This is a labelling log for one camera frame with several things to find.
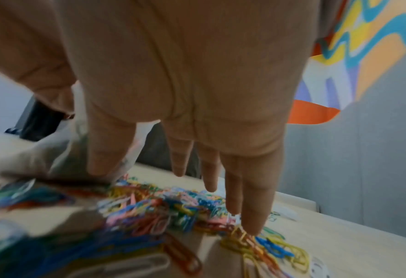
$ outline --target blue wavy stripe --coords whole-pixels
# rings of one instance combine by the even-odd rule
[[[382,2],[378,3],[377,6],[371,7],[369,5],[369,0],[351,0],[348,6],[345,9],[345,13],[342,16],[341,21],[339,21],[336,26],[335,26],[335,32],[339,31],[339,29],[342,27],[342,24],[344,23],[346,17],[348,16],[348,13],[351,10],[351,6],[356,1],[361,1],[362,2],[362,15],[363,19],[365,22],[371,22],[373,21],[386,7],[386,5],[390,2],[390,0],[382,0]]]
[[[347,68],[357,66],[360,61],[373,49],[373,47],[386,36],[391,34],[398,34],[402,42],[406,45],[406,13],[398,15],[391,19],[385,26],[380,29],[377,34],[368,42],[365,48],[355,56],[350,56],[350,33],[345,32],[333,49],[329,49],[327,42],[320,39],[319,45],[321,46],[322,54],[325,59],[330,59],[341,44],[345,44],[345,64]]]

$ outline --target skin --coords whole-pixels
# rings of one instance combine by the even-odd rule
[[[116,167],[137,122],[160,119],[174,174],[184,175],[196,144],[207,190],[216,190],[223,164],[227,209],[242,213],[247,232],[260,232],[296,87],[340,1],[57,0],[52,7],[41,0],[33,9],[14,2],[0,0],[0,17],[10,18],[0,21],[0,34],[20,34],[0,39],[0,71],[66,111],[76,76],[91,174]],[[11,53],[16,60],[7,60]],[[58,93],[42,90],[57,86]]]

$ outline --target plastic bag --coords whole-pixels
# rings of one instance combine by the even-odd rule
[[[0,174],[59,181],[110,182],[134,165],[147,134],[157,122],[138,123],[133,144],[117,170],[105,177],[87,173],[88,127],[82,86],[72,86],[75,99],[75,118],[60,131],[34,143],[31,147],[8,157],[0,158]]]

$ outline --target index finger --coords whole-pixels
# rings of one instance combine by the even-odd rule
[[[238,158],[243,182],[241,224],[246,232],[257,235],[270,214],[283,165],[284,148],[279,147],[253,158]]]

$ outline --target wooden table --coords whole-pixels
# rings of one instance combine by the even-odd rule
[[[161,187],[204,189],[200,180],[177,178],[172,173],[157,169],[135,166],[129,173],[141,181],[156,183]],[[406,277],[406,238],[289,204],[281,205],[296,211],[299,221],[279,217],[275,222],[268,221],[267,226],[283,234],[289,243],[321,258],[330,269],[331,277]],[[16,210],[0,213],[0,218],[14,220],[27,227],[31,234],[39,235],[52,230],[76,211],[79,208]],[[80,221],[78,225],[83,226],[84,223]],[[204,262],[202,277],[242,277],[240,257],[220,248],[215,244],[214,237],[192,233],[181,237],[181,240]],[[160,276],[183,277],[176,267]]]

